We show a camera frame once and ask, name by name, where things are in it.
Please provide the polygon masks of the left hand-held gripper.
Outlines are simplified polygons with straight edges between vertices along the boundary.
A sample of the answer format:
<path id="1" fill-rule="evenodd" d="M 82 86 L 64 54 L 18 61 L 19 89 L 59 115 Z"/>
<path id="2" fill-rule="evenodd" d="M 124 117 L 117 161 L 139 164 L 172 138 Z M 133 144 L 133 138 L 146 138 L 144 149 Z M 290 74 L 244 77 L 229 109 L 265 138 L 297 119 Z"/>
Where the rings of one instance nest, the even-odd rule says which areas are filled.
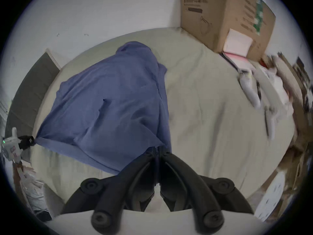
<path id="1" fill-rule="evenodd" d="M 2 140 L 2 151 L 8 161 L 20 162 L 22 152 L 27 149 L 26 147 L 35 145 L 33 136 L 25 136 L 25 143 L 22 141 L 23 140 L 19 139 L 17 136 L 16 127 L 12 128 L 12 135 L 9 138 Z"/>

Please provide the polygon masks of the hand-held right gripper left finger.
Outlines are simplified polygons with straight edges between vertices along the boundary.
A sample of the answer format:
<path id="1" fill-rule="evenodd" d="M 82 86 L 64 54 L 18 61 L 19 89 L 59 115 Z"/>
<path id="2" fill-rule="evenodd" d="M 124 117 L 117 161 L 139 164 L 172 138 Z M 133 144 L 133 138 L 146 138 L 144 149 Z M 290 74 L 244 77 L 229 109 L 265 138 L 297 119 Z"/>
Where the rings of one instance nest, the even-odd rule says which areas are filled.
<path id="1" fill-rule="evenodd" d="M 116 234 L 123 210 L 146 210 L 155 194 L 156 171 L 156 148 L 150 147 L 116 176 L 85 179 L 61 214 L 92 210 L 92 227 L 104 235 Z"/>

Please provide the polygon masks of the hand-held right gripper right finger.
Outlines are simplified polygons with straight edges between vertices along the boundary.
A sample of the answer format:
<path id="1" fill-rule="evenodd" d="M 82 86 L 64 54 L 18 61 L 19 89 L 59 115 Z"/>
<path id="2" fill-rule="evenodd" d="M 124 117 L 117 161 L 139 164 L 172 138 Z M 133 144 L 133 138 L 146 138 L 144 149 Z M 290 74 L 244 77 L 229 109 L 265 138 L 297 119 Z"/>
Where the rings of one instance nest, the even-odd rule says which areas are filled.
<path id="1" fill-rule="evenodd" d="M 247 199 L 229 178 L 198 175 L 165 147 L 158 148 L 158 165 L 164 202 L 172 212 L 192 209 L 200 234 L 214 234 L 222 228 L 222 211 L 253 214 Z"/>

